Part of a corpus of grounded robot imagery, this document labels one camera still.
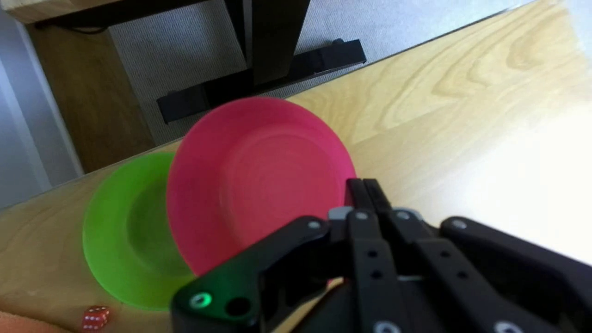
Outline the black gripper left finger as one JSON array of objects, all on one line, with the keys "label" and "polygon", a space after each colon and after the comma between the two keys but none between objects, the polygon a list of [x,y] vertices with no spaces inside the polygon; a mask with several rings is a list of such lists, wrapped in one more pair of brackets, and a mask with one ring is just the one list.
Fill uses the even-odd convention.
[{"label": "black gripper left finger", "polygon": [[174,333],[268,333],[317,299],[305,333],[392,333],[396,271],[372,212],[298,218],[181,286]]}]

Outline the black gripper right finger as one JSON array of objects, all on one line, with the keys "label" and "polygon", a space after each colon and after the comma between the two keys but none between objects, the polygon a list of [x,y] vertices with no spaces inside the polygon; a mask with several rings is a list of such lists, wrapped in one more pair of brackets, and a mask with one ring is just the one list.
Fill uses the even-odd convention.
[{"label": "black gripper right finger", "polygon": [[350,179],[365,316],[402,333],[592,333],[592,266],[465,216],[433,227]]}]

